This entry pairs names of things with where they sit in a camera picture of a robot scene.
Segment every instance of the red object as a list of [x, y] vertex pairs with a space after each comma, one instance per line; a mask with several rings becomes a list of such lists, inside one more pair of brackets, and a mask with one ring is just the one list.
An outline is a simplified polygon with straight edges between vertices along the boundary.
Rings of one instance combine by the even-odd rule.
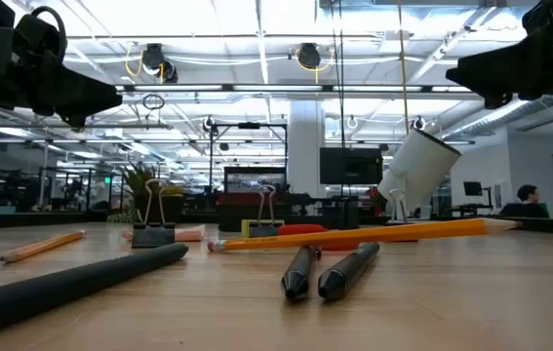
[[[278, 235], [322, 233], [328, 229], [319, 224], [285, 224], [278, 228]], [[358, 249], [358, 243], [322, 245], [323, 251], [351, 251]]]

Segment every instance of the table surface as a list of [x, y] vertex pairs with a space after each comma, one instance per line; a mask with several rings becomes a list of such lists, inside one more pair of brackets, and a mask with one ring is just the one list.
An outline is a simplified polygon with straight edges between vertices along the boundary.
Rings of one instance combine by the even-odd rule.
[[[4, 251], [78, 229], [87, 239], [14, 264], [0, 285], [128, 254], [104, 223], [0, 230]], [[208, 226], [215, 237], [217, 229]], [[296, 250], [207, 253], [0, 331], [0, 350], [553, 350], [553, 235], [390, 243], [350, 295], [288, 304]]]

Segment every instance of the black marker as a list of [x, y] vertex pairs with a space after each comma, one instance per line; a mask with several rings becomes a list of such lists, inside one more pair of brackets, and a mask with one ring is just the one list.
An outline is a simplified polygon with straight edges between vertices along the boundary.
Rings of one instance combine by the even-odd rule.
[[174, 263], [187, 250], [185, 244], [172, 244], [4, 285], [0, 328]]
[[287, 300], [297, 302], [308, 297], [308, 279], [313, 272], [315, 256], [319, 259], [321, 255], [322, 252], [316, 247], [299, 248], [296, 257], [280, 281]]
[[365, 243], [319, 277], [318, 293], [327, 301], [343, 298], [380, 250], [378, 243]]

